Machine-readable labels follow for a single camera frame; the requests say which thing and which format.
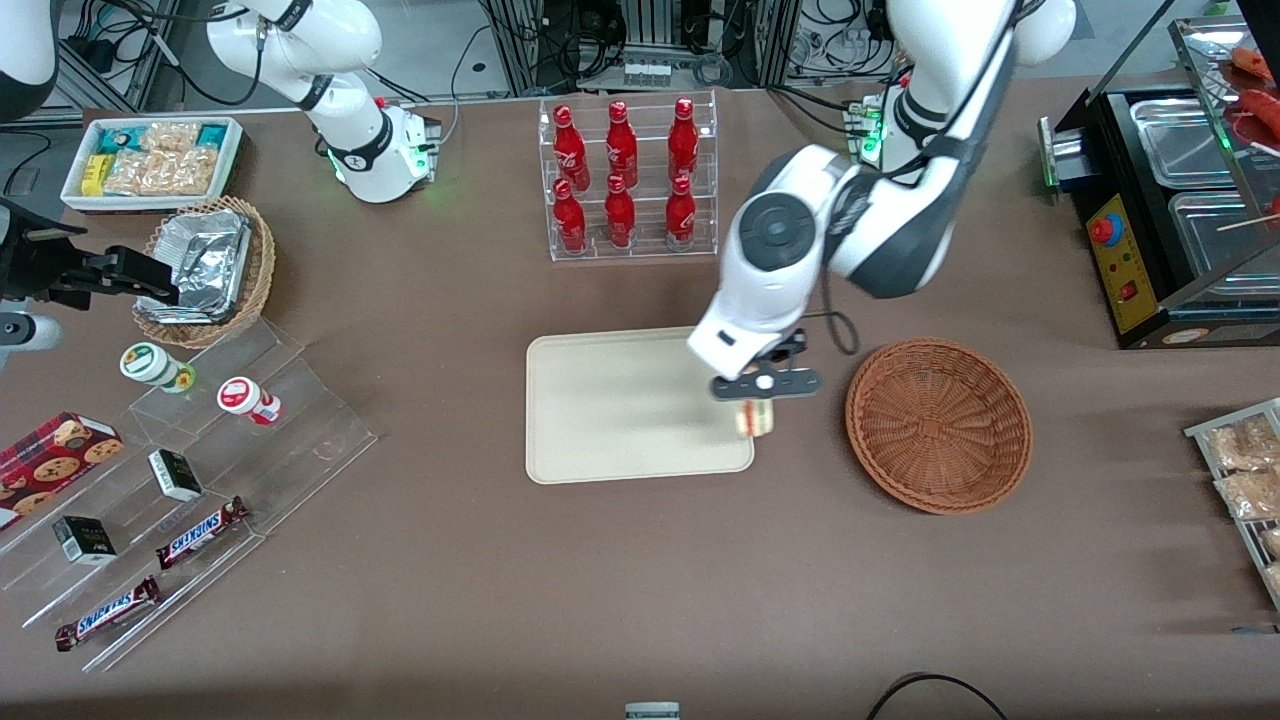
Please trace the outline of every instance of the yellow control panel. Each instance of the yellow control panel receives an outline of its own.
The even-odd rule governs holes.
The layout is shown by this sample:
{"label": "yellow control panel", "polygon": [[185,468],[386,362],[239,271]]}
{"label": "yellow control panel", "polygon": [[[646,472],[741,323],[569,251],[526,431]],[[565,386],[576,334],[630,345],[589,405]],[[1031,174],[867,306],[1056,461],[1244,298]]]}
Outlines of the yellow control panel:
{"label": "yellow control panel", "polygon": [[1111,304],[1111,316],[1121,333],[1156,314],[1156,293],[1142,264],[1138,245],[1129,229],[1129,215],[1116,195],[1084,225],[1093,247],[1093,261]]}

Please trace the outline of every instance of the red emergency stop button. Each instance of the red emergency stop button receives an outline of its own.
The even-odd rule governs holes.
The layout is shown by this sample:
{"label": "red emergency stop button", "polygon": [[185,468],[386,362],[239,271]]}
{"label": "red emergency stop button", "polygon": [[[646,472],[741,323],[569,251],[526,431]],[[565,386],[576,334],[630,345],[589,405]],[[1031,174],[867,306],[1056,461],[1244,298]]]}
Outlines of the red emergency stop button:
{"label": "red emergency stop button", "polygon": [[1089,240],[1100,245],[1111,240],[1112,234],[1115,234],[1115,225],[1106,218],[1098,218],[1089,225]]}

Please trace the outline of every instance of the yogurt cup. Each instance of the yogurt cup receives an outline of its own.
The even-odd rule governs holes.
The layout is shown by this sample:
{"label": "yogurt cup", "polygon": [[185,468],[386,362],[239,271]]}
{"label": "yogurt cup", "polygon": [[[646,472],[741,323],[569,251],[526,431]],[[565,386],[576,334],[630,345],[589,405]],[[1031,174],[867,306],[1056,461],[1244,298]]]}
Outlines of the yogurt cup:
{"label": "yogurt cup", "polygon": [[196,383],[195,368],[175,360],[154,342],[131,345],[120,355],[120,374],[173,393],[187,392]]}
{"label": "yogurt cup", "polygon": [[259,425],[270,425],[280,418],[280,398],[268,395],[262,386],[244,377],[234,377],[218,389],[218,406],[232,415],[244,415]]}

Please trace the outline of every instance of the brown wicker basket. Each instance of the brown wicker basket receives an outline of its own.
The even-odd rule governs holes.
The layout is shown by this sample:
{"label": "brown wicker basket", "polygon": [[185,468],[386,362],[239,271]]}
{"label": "brown wicker basket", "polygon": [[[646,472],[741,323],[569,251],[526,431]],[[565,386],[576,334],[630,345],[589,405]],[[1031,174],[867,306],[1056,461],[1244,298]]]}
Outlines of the brown wicker basket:
{"label": "brown wicker basket", "polygon": [[1032,421],[1014,383],[963,345],[915,338],[863,363],[845,429],[886,492],[938,515],[986,510],[1027,473]]}
{"label": "brown wicker basket", "polygon": [[[180,347],[200,350],[209,347],[218,338],[230,334],[238,328],[248,327],[266,305],[266,296],[271,292],[271,273],[275,270],[275,238],[271,237],[271,228],[266,227],[262,215],[238,197],[219,197],[183,208],[177,214],[192,215],[198,213],[212,213],[215,210],[236,210],[253,223],[253,234],[250,237],[248,258],[244,260],[244,279],[241,283],[239,307],[230,320],[220,325],[161,325],[152,323],[138,311],[133,311],[133,322],[142,328],[148,338]],[[160,228],[156,227],[147,242],[147,255],[155,252],[156,238]]]}

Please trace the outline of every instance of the table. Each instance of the table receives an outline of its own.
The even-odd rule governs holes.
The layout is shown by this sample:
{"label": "table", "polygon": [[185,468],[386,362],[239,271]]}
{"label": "table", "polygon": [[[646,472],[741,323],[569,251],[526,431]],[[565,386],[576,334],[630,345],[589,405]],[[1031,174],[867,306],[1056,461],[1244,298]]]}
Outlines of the table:
{"label": "table", "polygon": [[[914,670],[1014,717],[1275,716],[1280,646],[1226,634],[1274,615],[1180,429],[1280,395],[1276,354],[1114,350],[1083,232],[1039,188],[1034,120],[1079,90],[1014,83],[925,291],[833,283],[864,351],[810,327],[828,388],[777,404],[748,471],[566,487],[524,473],[525,348],[692,324],[714,260],[553,266],[534,101],[466,105],[438,182],[385,206],[334,182],[301,114],[242,115],[232,187],[279,246],[266,315],[384,439],[110,673],[0,621],[6,717],[599,719],[669,698],[690,720],[826,719]],[[840,146],[764,92],[719,102],[722,222],[773,156]],[[82,220],[88,247],[141,247],[156,222]],[[60,350],[10,359],[0,437],[140,395],[115,369],[128,300],[93,302],[47,309]],[[1027,401],[1030,469],[988,512],[904,507],[849,448],[842,387],[914,336],[978,350]]]}

